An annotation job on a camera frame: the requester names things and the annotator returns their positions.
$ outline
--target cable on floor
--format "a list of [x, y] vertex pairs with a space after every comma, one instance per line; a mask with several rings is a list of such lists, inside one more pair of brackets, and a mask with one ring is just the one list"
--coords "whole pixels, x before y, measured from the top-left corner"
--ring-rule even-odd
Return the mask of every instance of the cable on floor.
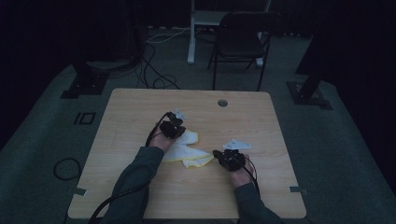
[[[148, 43], [148, 44], [161, 44], [161, 43], [165, 43], [165, 42], [167, 42], [168, 40], [170, 40], [170, 39], [172, 39], [172, 38], [174, 38], [174, 37], [176, 37], [176, 36], [178, 36], [178, 35], [182, 35], [182, 34], [184, 34], [184, 32], [185, 31], [187, 31], [187, 30], [189, 30], [190, 28], [189, 27], [187, 27], [187, 28], [182, 28], [181, 29], [181, 31], [179, 32], [179, 33], [176, 33], [176, 34], [159, 34], [159, 35], [155, 35], [155, 36], [153, 36], [153, 37], [151, 37], [150, 39], [148, 39], [147, 41], [146, 41], [146, 43]], [[155, 39], [155, 38], [158, 38], [158, 37], [162, 37], [162, 36], [169, 36], [168, 38], [166, 38], [165, 40], [163, 40], [163, 41], [151, 41], [152, 39]]]
[[305, 217], [305, 220], [307, 220], [309, 222], [309, 224], [314, 224], [311, 219], [309, 219], [308, 217]]
[[[63, 177], [63, 176], [60, 176], [58, 174], [58, 166], [61, 163], [65, 162], [65, 161], [73, 161], [77, 165], [78, 173], [76, 175], [72, 175], [72, 176], [69, 176], [69, 177]], [[52, 172], [53, 172], [53, 174], [55, 175], [56, 178], [58, 178], [60, 180], [67, 181], [67, 180], [72, 180], [72, 179], [76, 179], [76, 178], [79, 179], [81, 177], [81, 174], [82, 174], [82, 169], [81, 169], [81, 165], [79, 164], [79, 162], [76, 159], [74, 159], [74, 158], [65, 158], [65, 159], [62, 159], [62, 160], [60, 160], [60, 161], [55, 163], [55, 165], [52, 168]]]
[[[153, 59], [153, 57], [155, 55], [155, 47], [150, 45], [149, 43], [147, 43], [146, 45], [151, 47], [153, 52], [148, 60], [146, 60], [145, 57], [142, 57], [142, 60], [146, 63], [145, 68], [143, 70], [143, 77], [140, 78], [142, 83], [146, 85], [147, 89], [166, 89], [171, 86], [174, 86], [178, 90], [181, 90], [181, 88], [176, 84], [176, 82], [177, 82], [176, 77], [174, 77], [172, 75], [162, 75], [150, 64], [151, 60]], [[154, 81], [152, 82], [151, 85], [149, 84], [148, 77], [147, 77], [148, 68], [151, 68], [151, 70], [154, 71], [154, 73], [158, 76], [157, 78], [154, 79]]]

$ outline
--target black chair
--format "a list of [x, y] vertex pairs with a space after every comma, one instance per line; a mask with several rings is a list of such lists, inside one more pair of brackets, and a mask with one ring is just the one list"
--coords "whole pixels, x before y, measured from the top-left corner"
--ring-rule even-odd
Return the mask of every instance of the black chair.
[[[215, 64], [212, 90], [216, 86], [218, 63], [249, 62], [246, 68], [248, 69], [256, 58], [262, 58], [262, 70], [257, 87], [259, 91], [270, 48], [270, 39], [279, 29], [281, 22], [282, 16], [277, 12], [235, 11], [227, 13], [220, 21], [215, 47], [207, 67], [209, 69], [210, 64]], [[259, 32], [262, 32], [262, 38], [259, 38]]]

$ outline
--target napkin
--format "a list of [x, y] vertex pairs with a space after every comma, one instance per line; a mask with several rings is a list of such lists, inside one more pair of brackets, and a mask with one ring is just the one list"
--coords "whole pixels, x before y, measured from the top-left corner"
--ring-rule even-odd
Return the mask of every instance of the napkin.
[[163, 156], [163, 162], [182, 161], [186, 168], [205, 166], [214, 159], [213, 155], [188, 146], [198, 140], [198, 133], [186, 130]]

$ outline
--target wooden table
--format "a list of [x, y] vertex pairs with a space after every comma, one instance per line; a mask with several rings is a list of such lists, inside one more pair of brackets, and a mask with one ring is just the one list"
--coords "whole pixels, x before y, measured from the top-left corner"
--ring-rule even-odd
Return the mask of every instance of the wooden table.
[[[228, 105], [219, 106], [221, 99]], [[78, 182], [87, 192], [74, 195], [70, 217], [92, 215], [111, 195], [155, 123], [176, 108], [187, 116], [183, 125], [199, 134], [191, 147], [222, 151], [233, 138], [251, 144], [242, 153], [256, 166], [265, 205], [283, 218], [305, 216], [301, 193], [290, 192], [298, 183], [268, 93], [116, 89]], [[238, 218], [228, 172], [217, 160], [188, 169], [181, 162], [162, 163], [151, 181], [145, 218]]]

